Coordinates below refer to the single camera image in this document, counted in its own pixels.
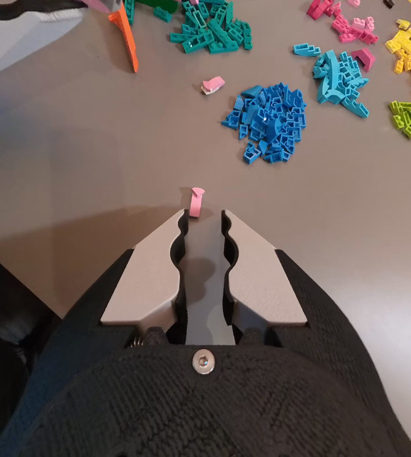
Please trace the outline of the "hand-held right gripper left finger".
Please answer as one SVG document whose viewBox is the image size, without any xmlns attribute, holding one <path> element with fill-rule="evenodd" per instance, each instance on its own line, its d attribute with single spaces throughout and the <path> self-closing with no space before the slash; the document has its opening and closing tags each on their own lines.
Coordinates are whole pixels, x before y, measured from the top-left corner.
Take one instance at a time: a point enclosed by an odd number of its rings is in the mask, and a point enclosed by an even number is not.
<svg viewBox="0 0 411 457">
<path fill-rule="evenodd" d="M 186 254 L 189 211 L 182 209 L 136 244 L 100 318 L 135 326 L 140 336 L 159 327 L 172 344 L 186 342 L 188 313 L 180 260 Z"/>
</svg>

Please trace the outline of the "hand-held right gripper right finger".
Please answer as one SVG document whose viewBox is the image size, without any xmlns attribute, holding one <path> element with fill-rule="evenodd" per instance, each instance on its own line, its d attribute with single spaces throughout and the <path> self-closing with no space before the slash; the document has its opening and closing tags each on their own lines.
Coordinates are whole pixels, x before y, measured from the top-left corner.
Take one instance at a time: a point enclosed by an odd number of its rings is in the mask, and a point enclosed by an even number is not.
<svg viewBox="0 0 411 457">
<path fill-rule="evenodd" d="M 221 212 L 225 272 L 222 309 L 235 344 L 248 329 L 303 328 L 307 317 L 277 249 L 230 210 Z"/>
</svg>

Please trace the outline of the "pink lego assembly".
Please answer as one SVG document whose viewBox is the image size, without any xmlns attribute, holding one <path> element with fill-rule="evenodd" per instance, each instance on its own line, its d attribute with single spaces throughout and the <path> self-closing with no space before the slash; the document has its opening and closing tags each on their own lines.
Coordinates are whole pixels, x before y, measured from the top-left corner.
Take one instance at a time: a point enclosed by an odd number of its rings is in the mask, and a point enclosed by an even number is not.
<svg viewBox="0 0 411 457">
<path fill-rule="evenodd" d="M 113 12 L 113 1 L 108 0 L 81 0 L 88 8 L 94 9 L 104 14 Z"/>
</svg>

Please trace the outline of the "small pink lego piece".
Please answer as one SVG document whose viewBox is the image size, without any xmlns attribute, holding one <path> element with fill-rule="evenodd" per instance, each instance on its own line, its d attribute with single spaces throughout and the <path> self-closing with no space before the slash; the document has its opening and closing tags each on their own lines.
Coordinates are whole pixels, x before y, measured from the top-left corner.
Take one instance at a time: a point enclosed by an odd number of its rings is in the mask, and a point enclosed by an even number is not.
<svg viewBox="0 0 411 457">
<path fill-rule="evenodd" d="M 204 189 L 199 187 L 193 187 L 191 189 L 192 196 L 191 196 L 191 203 L 190 203 L 190 210 L 189 216 L 191 218 L 199 218 L 201 212 L 201 205 L 202 205 L 202 197 L 205 193 Z"/>
</svg>

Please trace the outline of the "pile of teal lego pieces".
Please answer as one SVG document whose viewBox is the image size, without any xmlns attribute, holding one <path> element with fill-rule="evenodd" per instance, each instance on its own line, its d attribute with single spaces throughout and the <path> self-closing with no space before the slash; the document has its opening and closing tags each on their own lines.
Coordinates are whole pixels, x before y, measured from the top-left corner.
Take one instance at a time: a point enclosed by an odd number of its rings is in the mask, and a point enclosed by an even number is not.
<svg viewBox="0 0 411 457">
<path fill-rule="evenodd" d="M 234 16 L 233 1 L 158 1 L 153 9 L 156 18 L 170 22 L 168 8 L 180 7 L 183 22 L 180 31 L 169 34 L 169 42 L 180 45 L 186 54 L 205 49 L 209 54 L 236 52 L 253 48 L 252 30 L 248 22 Z"/>
</svg>

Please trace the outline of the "pink and white lego piece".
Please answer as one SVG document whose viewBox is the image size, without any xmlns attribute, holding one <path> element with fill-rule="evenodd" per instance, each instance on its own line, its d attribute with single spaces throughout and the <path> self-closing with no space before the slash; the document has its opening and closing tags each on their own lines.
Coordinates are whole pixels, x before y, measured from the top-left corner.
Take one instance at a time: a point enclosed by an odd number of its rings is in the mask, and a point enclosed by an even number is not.
<svg viewBox="0 0 411 457">
<path fill-rule="evenodd" d="M 204 80 L 201 85 L 201 90 L 205 95 L 210 95 L 222 88 L 224 84 L 225 80 L 220 76 L 216 76 L 210 80 Z"/>
</svg>

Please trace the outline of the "pile of blue lego pieces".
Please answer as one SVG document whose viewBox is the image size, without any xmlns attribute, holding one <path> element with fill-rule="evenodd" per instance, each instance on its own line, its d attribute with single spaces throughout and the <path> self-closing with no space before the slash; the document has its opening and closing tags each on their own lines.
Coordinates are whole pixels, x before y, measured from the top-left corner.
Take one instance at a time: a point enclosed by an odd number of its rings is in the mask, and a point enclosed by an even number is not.
<svg viewBox="0 0 411 457">
<path fill-rule="evenodd" d="M 269 164 L 288 162 L 306 127 L 306 103 L 300 90 L 280 82 L 253 86 L 237 96 L 221 125 L 248 140 L 243 162 L 262 158 Z"/>
</svg>

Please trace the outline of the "pile of pink lego pieces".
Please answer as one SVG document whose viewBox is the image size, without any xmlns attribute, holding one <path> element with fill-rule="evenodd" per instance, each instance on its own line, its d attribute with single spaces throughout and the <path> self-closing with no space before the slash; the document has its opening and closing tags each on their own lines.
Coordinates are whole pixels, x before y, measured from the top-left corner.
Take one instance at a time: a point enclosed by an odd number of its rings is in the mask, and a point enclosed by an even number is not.
<svg viewBox="0 0 411 457">
<path fill-rule="evenodd" d="M 332 18 L 331 28 L 338 34 L 340 43 L 361 41 L 366 44 L 375 44 L 379 37 L 375 34 L 375 20 L 372 16 L 364 18 L 354 17 L 347 19 L 342 13 L 342 1 L 314 0 L 306 14 L 312 20 L 318 20 L 324 15 Z"/>
</svg>

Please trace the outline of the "magenta lego slope brick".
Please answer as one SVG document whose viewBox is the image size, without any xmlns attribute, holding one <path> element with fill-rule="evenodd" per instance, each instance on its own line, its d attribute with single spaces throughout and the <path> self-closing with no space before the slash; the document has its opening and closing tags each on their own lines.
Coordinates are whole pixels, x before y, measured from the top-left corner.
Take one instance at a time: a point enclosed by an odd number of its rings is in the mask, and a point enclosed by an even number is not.
<svg viewBox="0 0 411 457">
<path fill-rule="evenodd" d="M 351 53 L 351 57 L 355 60 L 359 60 L 363 66 L 364 72 L 369 72 L 373 67 L 376 58 L 368 48 L 362 48 L 355 50 Z"/>
</svg>

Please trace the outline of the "pile of light blue pieces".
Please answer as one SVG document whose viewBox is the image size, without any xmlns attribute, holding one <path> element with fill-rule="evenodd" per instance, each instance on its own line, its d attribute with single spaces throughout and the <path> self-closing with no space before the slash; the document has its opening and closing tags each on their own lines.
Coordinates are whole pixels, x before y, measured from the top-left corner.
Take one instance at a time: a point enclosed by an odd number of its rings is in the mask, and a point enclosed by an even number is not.
<svg viewBox="0 0 411 457">
<path fill-rule="evenodd" d="M 368 118 L 369 111 L 358 102 L 360 89 L 369 79 L 363 77 L 356 59 L 346 51 L 339 56 L 333 50 L 321 54 L 312 68 L 312 76 L 319 80 L 317 102 L 342 105 L 360 118 Z"/>
</svg>

